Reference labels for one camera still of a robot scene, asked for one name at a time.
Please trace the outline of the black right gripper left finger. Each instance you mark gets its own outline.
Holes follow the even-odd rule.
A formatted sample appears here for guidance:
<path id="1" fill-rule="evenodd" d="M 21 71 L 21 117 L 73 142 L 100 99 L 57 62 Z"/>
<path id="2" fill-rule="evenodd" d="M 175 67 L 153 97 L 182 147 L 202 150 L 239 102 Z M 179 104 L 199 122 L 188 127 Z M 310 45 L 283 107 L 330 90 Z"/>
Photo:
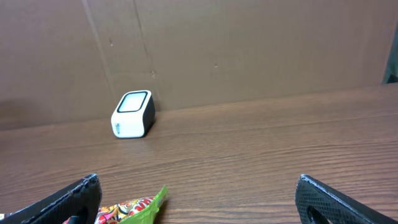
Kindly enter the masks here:
<path id="1" fill-rule="evenodd" d="M 68 220 L 93 224 L 101 199 L 99 177 L 90 174 L 26 208 L 5 215 L 1 223 L 58 224 Z"/>

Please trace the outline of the green candy bag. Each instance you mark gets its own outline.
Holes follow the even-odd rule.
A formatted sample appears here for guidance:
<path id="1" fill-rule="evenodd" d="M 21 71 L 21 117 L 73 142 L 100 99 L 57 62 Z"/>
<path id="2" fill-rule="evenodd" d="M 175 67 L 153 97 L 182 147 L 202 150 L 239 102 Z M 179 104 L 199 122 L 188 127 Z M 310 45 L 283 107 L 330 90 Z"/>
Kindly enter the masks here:
<path id="1" fill-rule="evenodd" d="M 168 188 L 164 185 L 156 196 L 101 207 L 94 224 L 154 224 L 155 218 L 167 198 Z"/>

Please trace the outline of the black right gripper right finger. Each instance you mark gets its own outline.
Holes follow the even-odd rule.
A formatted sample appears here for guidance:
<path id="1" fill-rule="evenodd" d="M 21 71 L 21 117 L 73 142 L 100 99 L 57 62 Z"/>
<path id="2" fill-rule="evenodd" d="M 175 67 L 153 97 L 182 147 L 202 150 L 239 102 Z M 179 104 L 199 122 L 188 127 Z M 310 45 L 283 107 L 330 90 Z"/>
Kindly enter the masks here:
<path id="1" fill-rule="evenodd" d="M 302 174 L 295 190 L 300 221 L 307 224 L 397 224 L 355 199 Z"/>

